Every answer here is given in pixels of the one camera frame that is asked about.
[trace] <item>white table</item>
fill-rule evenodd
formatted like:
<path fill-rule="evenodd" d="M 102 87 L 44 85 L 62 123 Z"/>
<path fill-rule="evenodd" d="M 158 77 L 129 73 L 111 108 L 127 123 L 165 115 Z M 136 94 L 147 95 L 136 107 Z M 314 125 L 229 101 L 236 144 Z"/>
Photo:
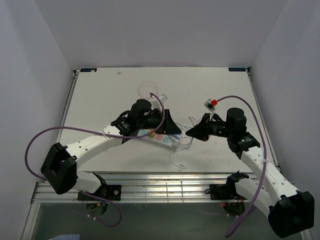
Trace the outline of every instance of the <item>white table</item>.
<path fill-rule="evenodd" d="M 130 110 L 140 98 L 138 87 L 144 81 L 153 81 L 158 93 L 167 95 L 164 106 L 170 109 L 176 123 L 191 126 L 188 116 L 200 120 L 208 111 L 204 106 L 207 99 L 237 95 L 250 103 L 263 126 L 247 72 L 229 71 L 226 67 L 98 68 L 96 72 L 79 72 L 64 125 L 102 130 L 120 113 Z M 227 110 L 232 107 L 244 110 L 247 130 L 261 143 L 254 118 L 243 102 L 238 99 L 223 100 L 216 113 L 225 119 Z M 265 131 L 263 135 L 267 142 L 268 158 L 277 163 Z M 63 130 L 60 142 L 66 145 L 87 136 L 87 133 Z M 80 169 L 105 173 L 252 172 L 230 151 L 227 140 L 221 137 L 212 136 L 207 142 L 195 139 L 189 149 L 171 155 L 175 163 L 183 164 L 187 169 L 172 165 L 168 157 L 170 152 L 165 147 L 133 139 L 97 155 Z"/>

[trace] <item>white wall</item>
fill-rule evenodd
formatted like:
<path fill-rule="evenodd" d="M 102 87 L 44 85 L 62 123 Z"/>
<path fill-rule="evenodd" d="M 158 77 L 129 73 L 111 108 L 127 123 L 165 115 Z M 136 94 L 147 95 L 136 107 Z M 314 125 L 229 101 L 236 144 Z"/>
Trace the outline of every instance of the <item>white wall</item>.
<path fill-rule="evenodd" d="M 288 0 L 252 66 L 254 89 L 284 175 L 315 198 L 320 239 L 320 2 Z"/>
<path fill-rule="evenodd" d="M 20 239 L 36 178 L 24 165 L 29 140 L 60 123 L 72 71 L 33 0 L 0 1 L 0 239 Z M 40 172 L 57 133 L 33 146 Z"/>
<path fill-rule="evenodd" d="M 35 0 L 73 69 L 251 66 L 287 0 Z"/>

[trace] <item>gray floor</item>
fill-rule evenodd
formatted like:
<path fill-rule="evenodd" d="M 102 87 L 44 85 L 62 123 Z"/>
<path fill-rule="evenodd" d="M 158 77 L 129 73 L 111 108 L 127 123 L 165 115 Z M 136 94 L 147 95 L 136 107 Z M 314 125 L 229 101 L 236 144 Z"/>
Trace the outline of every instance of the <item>gray floor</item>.
<path fill-rule="evenodd" d="M 212 240 L 226 239 L 224 233 L 234 218 L 224 214 L 220 203 L 121 204 L 122 223 L 110 228 L 86 217 L 85 204 L 41 204 L 33 240 L 80 234 L 80 240 Z M 115 223 L 117 210 L 110 206 L 102 217 Z M 267 219 L 255 210 L 231 240 L 278 240 Z M 301 240 L 296 234 L 287 240 Z"/>

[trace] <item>robotic arm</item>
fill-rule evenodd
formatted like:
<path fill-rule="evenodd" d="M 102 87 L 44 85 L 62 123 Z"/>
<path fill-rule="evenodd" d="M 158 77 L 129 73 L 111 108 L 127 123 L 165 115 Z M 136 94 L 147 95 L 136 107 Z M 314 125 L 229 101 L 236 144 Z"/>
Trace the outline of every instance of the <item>robotic arm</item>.
<path fill-rule="evenodd" d="M 209 113 L 205 113 L 200 123 L 186 135 L 204 142 L 211 135 L 225 137 L 230 150 L 260 178 L 265 162 L 263 149 L 247 132 L 246 122 L 244 111 L 239 108 L 230 108 L 226 121 L 217 114 L 211 118 Z M 312 228 L 315 214 L 313 196 L 308 191 L 299 191 L 271 162 L 266 164 L 263 179 L 266 190 L 260 190 L 254 205 L 264 213 L 273 231 L 281 238 Z M 243 196 L 252 201 L 257 185 L 245 173 L 237 172 L 227 178 L 224 190 L 231 196 Z"/>
<path fill-rule="evenodd" d="M 159 99 L 165 102 L 167 96 L 161 95 Z M 181 134 L 168 109 L 164 110 L 164 116 L 164 122 L 156 133 Z M 158 127 L 162 118 L 163 113 L 156 99 L 150 101 L 139 99 L 132 105 L 131 110 L 123 112 L 115 121 L 101 130 L 102 135 L 92 135 L 66 146 L 62 146 L 59 142 L 54 144 L 44 160 L 41 173 L 57 194 L 75 189 L 105 198 L 107 192 L 105 180 L 95 173 L 86 173 L 78 168 L 96 155 L 129 140 L 108 135 L 134 137 L 139 130 Z"/>

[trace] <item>cable connector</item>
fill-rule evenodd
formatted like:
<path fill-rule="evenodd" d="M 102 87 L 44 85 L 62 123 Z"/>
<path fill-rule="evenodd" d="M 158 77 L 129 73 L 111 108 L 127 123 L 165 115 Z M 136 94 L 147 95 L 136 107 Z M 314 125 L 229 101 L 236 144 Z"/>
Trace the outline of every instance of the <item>cable connector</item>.
<path fill-rule="evenodd" d="M 215 112 L 218 107 L 218 102 L 217 100 L 213 99 L 211 100 L 210 98 L 204 103 L 204 106 L 211 112 Z"/>

